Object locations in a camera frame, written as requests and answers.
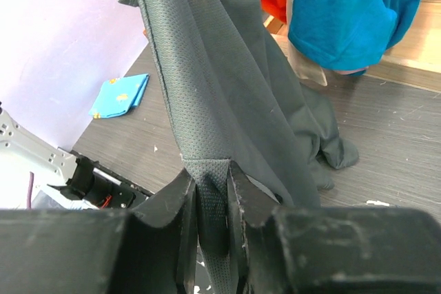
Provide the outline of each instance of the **wooden floor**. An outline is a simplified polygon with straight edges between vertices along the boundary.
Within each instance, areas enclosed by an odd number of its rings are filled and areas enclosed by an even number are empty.
[[[75,149],[152,191],[181,169],[149,47],[129,74],[150,73],[141,105],[126,116],[94,120]],[[441,95],[375,78],[329,78],[326,88],[341,134],[360,162],[332,171],[324,206],[379,200],[431,212],[441,221]]]

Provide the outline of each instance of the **blue garment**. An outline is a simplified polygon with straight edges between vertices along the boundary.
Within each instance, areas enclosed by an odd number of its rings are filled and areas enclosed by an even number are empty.
[[[139,106],[149,81],[148,74],[114,78],[101,86],[89,115],[94,118],[111,118],[124,115]]]
[[[323,68],[380,62],[409,29],[420,0],[294,0],[289,40]]]

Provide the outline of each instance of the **gray fabric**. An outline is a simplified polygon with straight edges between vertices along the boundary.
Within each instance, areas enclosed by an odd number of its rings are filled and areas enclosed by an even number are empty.
[[[216,293],[231,293],[225,221],[228,161],[283,203],[318,207],[331,188],[316,160],[347,167],[329,101],[301,85],[261,21],[260,0],[119,0],[138,6],[170,122],[199,191],[201,248]]]

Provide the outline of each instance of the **purple cable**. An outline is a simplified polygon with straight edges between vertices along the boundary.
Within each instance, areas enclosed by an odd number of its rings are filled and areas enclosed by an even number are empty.
[[[29,186],[28,186],[28,196],[26,197],[26,208],[32,209],[32,189],[34,189],[34,173],[29,173]]]

